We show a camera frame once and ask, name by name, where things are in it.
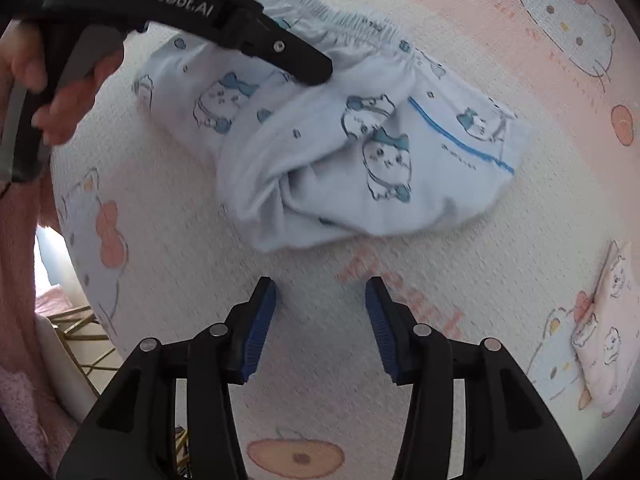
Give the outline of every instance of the black handle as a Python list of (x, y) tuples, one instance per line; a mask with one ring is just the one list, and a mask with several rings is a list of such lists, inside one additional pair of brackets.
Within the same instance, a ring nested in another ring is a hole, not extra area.
[(50, 103), (59, 88), (91, 73), (103, 57), (122, 46), (124, 35), (114, 27), (45, 21), (36, 23), (42, 33), (48, 83), (40, 94), (16, 82), (9, 103), (0, 143), (0, 180), (36, 180), (50, 149), (42, 143), (42, 132), (31, 126), (33, 114)]
[(228, 335), (213, 336), (207, 328), (193, 338), (189, 347), (187, 422), (191, 472), (198, 480), (247, 479), (229, 387), (218, 365), (227, 345)]
[(414, 383), (393, 480), (445, 479), (453, 426), (451, 345), (433, 329), (412, 339), (422, 353), (422, 373)]

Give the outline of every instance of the pink fabric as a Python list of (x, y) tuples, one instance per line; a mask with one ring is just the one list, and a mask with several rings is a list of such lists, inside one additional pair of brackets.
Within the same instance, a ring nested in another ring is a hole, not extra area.
[(111, 200), (100, 206), (95, 219), (95, 232), (102, 240), (100, 259), (107, 269), (117, 269), (127, 259), (127, 250), (122, 235), (116, 229), (118, 206)]
[[(42, 446), (52, 474), (77, 427), (53, 394), (34, 323), (36, 223), (40, 217), (59, 230), (55, 211), (50, 176), (34, 184), (13, 184), (0, 201), (0, 366), (31, 383), (34, 416), (45, 435)], [(5, 413), (25, 410), (29, 401), (25, 397), (21, 402), (17, 406), (0, 400)]]
[(61, 314), (74, 306), (59, 285), (53, 285), (49, 290), (36, 297), (36, 312), (43, 316)]
[(612, 243), (593, 304), (578, 323), (572, 344), (591, 398), (603, 412), (611, 412), (640, 352), (640, 287), (631, 266), (631, 243)]
[(33, 384), (24, 373), (11, 374), (0, 366), (0, 406), (23, 446), (47, 470), (47, 448), (38, 423)]

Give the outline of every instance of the elastic waistband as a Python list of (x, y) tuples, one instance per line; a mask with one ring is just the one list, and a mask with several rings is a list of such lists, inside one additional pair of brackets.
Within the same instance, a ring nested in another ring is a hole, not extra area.
[(388, 16), (380, 12), (341, 12), (321, 0), (287, 0), (303, 19), (322, 22), (322, 27), (367, 43), (395, 47), (399, 53), (411, 55), (412, 39)]

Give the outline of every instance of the small pink cloth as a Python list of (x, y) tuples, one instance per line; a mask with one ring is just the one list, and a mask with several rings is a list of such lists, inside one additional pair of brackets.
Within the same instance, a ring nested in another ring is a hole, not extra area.
[(612, 412), (625, 391), (640, 352), (640, 287), (631, 267), (631, 243), (613, 242), (591, 306), (572, 344), (591, 398)]
[(36, 312), (43, 316), (62, 314), (73, 307), (60, 285), (53, 285), (49, 290), (36, 296)]

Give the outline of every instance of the cat face print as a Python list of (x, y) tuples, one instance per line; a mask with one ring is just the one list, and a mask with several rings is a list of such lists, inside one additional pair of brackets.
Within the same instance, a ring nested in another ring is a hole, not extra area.
[(611, 267), (611, 290), (612, 298), (618, 298), (626, 285), (625, 268), (623, 267), (623, 258), (619, 256), (616, 263)]
[(595, 312), (592, 312), (584, 326), (578, 330), (578, 332), (574, 333), (574, 337), (572, 338), (574, 346), (583, 348), (593, 333), (596, 332), (597, 327), (598, 319), (596, 318)]
[(391, 117), (396, 106), (386, 95), (378, 97), (349, 96), (340, 122), (350, 139), (359, 139), (373, 133), (383, 121)]
[(504, 140), (506, 117), (500, 111), (500, 107), (494, 104), (495, 114), (491, 118), (482, 118), (478, 112), (467, 108), (463, 114), (456, 115), (456, 119), (465, 131), (478, 140)]
[(193, 116), (198, 126), (206, 126), (219, 134), (226, 134), (240, 108), (257, 89), (258, 85), (240, 81), (234, 72), (229, 72), (197, 99)]
[(100, 322), (107, 324), (116, 312), (118, 279), (128, 258), (117, 218), (115, 203), (103, 204), (98, 197), (97, 170), (62, 199), (61, 226), (74, 269)]
[(607, 366), (618, 360), (620, 351), (620, 332), (615, 327), (611, 327), (607, 337), (604, 339), (604, 350), (602, 358)]
[(411, 157), (406, 135), (389, 137), (383, 128), (379, 128), (364, 142), (362, 155), (374, 200), (410, 201)]
[(553, 42), (587, 74), (602, 78), (616, 31), (588, 0), (520, 0)]

